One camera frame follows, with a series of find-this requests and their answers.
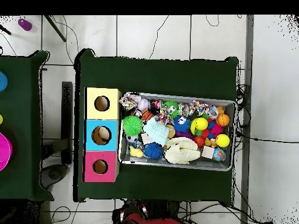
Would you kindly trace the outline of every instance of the red ball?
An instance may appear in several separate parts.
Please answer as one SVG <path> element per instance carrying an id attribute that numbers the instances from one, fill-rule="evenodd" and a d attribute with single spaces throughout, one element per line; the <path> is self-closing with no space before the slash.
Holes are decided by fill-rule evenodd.
<path id="1" fill-rule="evenodd" d="M 208 129 L 204 129 L 203 132 L 202 132 L 202 134 L 201 134 L 201 137 L 202 138 L 207 138 L 208 137 L 208 133 L 209 133 Z"/>
<path id="2" fill-rule="evenodd" d="M 194 137 L 194 141 L 199 148 L 204 145 L 204 139 L 201 136 Z"/>

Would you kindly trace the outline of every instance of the round hole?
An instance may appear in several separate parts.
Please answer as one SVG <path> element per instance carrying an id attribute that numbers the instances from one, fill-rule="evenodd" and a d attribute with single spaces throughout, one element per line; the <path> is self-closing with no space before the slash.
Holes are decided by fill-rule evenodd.
<path id="1" fill-rule="evenodd" d="M 106 96 L 99 96 L 95 100 L 95 109 L 97 111 L 107 111 L 110 107 L 109 99 Z"/>
<path id="2" fill-rule="evenodd" d="M 96 160 L 92 165 L 92 168 L 96 173 L 102 174 L 107 172 L 108 164 L 104 160 Z"/>
<path id="3" fill-rule="evenodd" d="M 106 145 L 111 140 L 111 131 L 105 126 L 96 127 L 91 134 L 95 144 Z"/>

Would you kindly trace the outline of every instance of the blue box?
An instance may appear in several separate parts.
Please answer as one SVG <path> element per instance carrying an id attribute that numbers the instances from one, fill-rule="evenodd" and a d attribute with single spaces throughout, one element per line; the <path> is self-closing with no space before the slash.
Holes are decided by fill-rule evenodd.
<path id="1" fill-rule="evenodd" d="M 104 145 L 96 144 L 92 139 L 92 132 L 96 127 L 106 127 L 111 139 Z M 86 120 L 86 151 L 117 151 L 119 143 L 118 120 Z"/>

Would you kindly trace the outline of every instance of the green spiky ball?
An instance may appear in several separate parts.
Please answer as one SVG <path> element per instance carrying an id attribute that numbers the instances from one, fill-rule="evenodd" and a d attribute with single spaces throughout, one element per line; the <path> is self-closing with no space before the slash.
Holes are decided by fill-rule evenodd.
<path id="1" fill-rule="evenodd" d="M 127 116 L 123 120 L 123 127 L 128 136 L 137 136 L 142 130 L 142 121 L 137 116 Z"/>
<path id="2" fill-rule="evenodd" d="M 170 114 L 172 119 L 174 119 L 176 116 L 179 115 L 179 111 L 178 111 L 179 106 L 178 106 L 177 102 L 175 102 L 173 100 L 168 100 L 164 103 L 164 105 L 167 105 L 167 108 L 170 108 L 171 106 L 175 107 L 175 111 Z"/>

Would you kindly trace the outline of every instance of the pink bowl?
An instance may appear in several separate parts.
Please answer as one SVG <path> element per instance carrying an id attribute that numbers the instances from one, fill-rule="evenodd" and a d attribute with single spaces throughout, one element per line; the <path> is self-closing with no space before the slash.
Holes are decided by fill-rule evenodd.
<path id="1" fill-rule="evenodd" d="M 11 142 L 0 132 L 0 171 L 8 164 L 12 155 Z"/>

